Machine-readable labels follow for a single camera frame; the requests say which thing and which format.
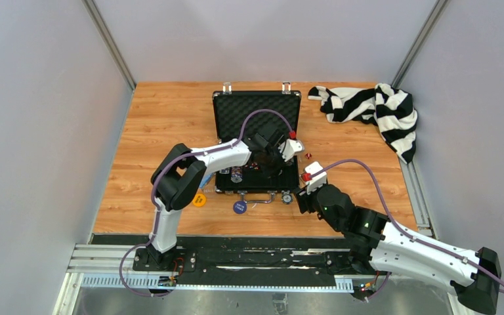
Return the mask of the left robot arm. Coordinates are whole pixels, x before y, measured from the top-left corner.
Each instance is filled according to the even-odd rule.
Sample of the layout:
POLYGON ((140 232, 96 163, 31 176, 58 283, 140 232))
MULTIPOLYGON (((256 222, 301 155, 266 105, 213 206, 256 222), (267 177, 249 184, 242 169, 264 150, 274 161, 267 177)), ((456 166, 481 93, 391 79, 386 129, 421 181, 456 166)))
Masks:
POLYGON ((172 249, 177 244, 180 214, 193 201, 205 176, 254 163, 258 169, 252 172, 251 181, 265 186, 280 177, 293 159, 284 154, 293 138, 293 131, 284 132, 268 124, 251 137, 240 135, 208 148, 174 146, 150 179, 151 200, 156 207, 146 244, 150 263, 159 271, 169 270, 174 265, 172 249))

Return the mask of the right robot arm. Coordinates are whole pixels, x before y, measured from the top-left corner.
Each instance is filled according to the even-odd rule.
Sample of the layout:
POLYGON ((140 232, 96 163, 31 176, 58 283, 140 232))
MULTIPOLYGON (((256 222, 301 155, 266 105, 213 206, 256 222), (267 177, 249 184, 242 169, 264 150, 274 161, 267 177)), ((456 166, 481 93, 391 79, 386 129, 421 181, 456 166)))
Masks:
POLYGON ((424 236, 389 216, 355 205, 332 184, 293 194, 301 213, 314 213, 351 242, 349 265, 364 274, 369 269, 408 276, 455 295, 465 307, 496 314, 501 276, 496 251, 463 249, 424 236))

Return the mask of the blue tan chip column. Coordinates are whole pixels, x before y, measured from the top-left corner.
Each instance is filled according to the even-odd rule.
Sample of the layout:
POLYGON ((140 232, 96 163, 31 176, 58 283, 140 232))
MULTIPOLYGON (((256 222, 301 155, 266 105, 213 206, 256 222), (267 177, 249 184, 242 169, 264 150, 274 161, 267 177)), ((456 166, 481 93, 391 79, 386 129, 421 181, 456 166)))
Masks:
POLYGON ((233 183, 240 183, 243 180, 242 167, 232 167, 230 171, 230 180, 233 183))

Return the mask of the black aluminium poker case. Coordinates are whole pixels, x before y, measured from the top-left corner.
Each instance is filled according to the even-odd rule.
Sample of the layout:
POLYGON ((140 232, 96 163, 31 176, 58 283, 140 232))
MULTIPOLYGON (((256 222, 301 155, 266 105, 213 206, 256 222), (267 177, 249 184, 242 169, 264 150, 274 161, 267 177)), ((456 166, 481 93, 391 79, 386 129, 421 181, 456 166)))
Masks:
MULTIPOLYGON (((302 95, 293 90, 288 82, 281 91, 232 91, 225 84, 222 91, 213 93, 213 111, 217 138, 226 142, 240 135, 250 137, 262 126, 274 123, 284 132, 297 132, 302 95)), ((248 194, 268 194, 266 203, 274 201, 276 194, 290 193, 299 186, 298 159, 294 156, 284 168, 280 177, 265 186, 251 181, 252 172, 242 167, 243 180, 233 183, 230 174, 215 175, 217 193, 236 193, 241 200, 249 203, 248 194)))

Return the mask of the blue backed playing cards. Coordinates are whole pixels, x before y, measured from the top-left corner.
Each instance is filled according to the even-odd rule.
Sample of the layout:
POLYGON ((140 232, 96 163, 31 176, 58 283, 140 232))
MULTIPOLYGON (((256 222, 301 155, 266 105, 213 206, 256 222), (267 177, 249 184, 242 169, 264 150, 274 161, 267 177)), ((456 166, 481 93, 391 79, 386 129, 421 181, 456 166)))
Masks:
POLYGON ((205 175, 200 184, 199 184, 199 189, 204 189, 208 184, 209 182, 211 181, 211 179, 215 176, 215 173, 209 173, 207 175, 205 175))

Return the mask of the blue small blind button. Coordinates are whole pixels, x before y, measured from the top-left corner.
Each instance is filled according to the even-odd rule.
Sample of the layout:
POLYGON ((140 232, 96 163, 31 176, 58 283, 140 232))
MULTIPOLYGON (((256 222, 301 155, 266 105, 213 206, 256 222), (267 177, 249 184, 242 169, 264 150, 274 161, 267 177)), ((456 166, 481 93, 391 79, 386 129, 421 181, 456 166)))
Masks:
POLYGON ((236 201, 232 206, 233 212, 242 215, 247 211, 247 203, 244 201, 236 201))

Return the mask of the clear dealer button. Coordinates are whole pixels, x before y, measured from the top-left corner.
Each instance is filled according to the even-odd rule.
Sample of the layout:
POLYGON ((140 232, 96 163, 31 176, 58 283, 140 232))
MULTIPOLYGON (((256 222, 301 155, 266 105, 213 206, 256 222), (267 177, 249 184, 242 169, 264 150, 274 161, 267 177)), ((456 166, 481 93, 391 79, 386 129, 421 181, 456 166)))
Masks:
POLYGON ((203 188, 201 190, 204 194, 213 194, 216 192, 216 190, 212 187, 208 187, 208 188, 203 188))

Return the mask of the yellow round button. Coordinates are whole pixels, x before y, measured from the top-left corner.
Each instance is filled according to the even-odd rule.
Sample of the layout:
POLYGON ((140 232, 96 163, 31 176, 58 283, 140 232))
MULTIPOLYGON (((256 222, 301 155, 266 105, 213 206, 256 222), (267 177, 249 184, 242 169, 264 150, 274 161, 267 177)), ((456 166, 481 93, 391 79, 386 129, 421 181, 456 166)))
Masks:
POLYGON ((204 194, 198 193, 195 195, 192 205, 195 207, 203 207, 207 202, 207 198, 204 194))

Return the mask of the black white striped cloth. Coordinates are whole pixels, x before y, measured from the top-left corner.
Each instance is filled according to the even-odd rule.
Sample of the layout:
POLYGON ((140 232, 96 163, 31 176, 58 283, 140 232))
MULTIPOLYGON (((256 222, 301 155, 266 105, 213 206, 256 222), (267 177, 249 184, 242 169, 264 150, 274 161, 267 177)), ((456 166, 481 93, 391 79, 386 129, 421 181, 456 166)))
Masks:
POLYGON ((318 85, 309 90, 308 99, 320 101, 320 111, 329 123, 359 121, 376 126, 402 162, 413 161, 418 113, 410 93, 386 83, 370 89, 318 85))

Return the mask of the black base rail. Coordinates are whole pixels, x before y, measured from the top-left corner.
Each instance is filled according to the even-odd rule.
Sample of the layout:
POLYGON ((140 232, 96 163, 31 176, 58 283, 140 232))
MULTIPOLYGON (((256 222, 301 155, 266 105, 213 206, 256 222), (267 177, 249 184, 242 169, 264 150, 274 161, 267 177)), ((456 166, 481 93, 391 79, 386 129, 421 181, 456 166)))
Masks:
POLYGON ((165 254, 145 242, 139 234, 96 234, 75 246, 67 271, 80 274, 83 287, 153 297, 172 291, 359 295, 367 281, 407 278, 403 270, 361 266, 342 237, 180 236, 165 254))

